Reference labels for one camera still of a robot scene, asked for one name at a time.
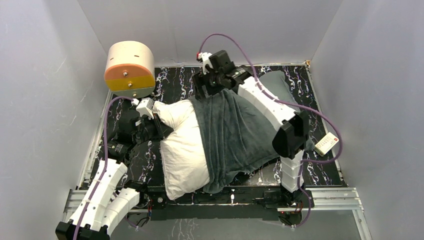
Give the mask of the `cream and orange cylindrical container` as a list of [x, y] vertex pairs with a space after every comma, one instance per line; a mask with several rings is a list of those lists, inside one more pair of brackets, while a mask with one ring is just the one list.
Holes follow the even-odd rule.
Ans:
[[108, 50], [103, 77], [109, 90], [118, 97], [147, 97], [156, 87], [154, 55], [141, 42], [117, 42]]

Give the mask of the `zebra and grey pillowcase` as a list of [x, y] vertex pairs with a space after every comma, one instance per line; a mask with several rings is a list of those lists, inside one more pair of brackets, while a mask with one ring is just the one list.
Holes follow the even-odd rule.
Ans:
[[202, 187], [204, 192], [217, 194], [237, 174], [250, 174], [279, 157], [271, 145], [273, 126], [248, 102], [228, 93], [206, 102], [194, 96], [189, 100], [209, 173], [209, 183]]

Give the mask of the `white pillow insert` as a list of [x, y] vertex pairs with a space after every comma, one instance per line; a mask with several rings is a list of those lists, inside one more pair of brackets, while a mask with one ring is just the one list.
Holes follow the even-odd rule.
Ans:
[[166, 195], [176, 200], [210, 181], [196, 113], [190, 100], [165, 104], [155, 101], [153, 112], [173, 129], [160, 141]]

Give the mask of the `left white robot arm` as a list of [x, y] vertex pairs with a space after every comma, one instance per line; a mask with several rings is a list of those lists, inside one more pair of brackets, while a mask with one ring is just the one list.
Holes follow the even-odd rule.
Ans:
[[133, 208], [151, 209], [152, 199], [145, 183], [118, 182], [128, 170], [134, 147], [149, 141], [161, 141], [173, 132], [158, 114], [131, 110], [119, 122], [119, 128], [105, 144], [104, 160], [75, 212], [59, 222], [55, 234], [59, 240], [108, 240], [119, 222]]

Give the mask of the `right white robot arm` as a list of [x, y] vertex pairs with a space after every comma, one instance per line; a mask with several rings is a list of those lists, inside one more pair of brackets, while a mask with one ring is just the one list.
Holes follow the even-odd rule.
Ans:
[[310, 141], [310, 121], [306, 110], [285, 103], [259, 80], [255, 67], [236, 66], [225, 50], [201, 52], [196, 60], [202, 70], [193, 75], [195, 99], [201, 103], [229, 94], [248, 102], [272, 125], [271, 145], [280, 158], [280, 190], [263, 193], [267, 207], [295, 207], [304, 194], [302, 157]]

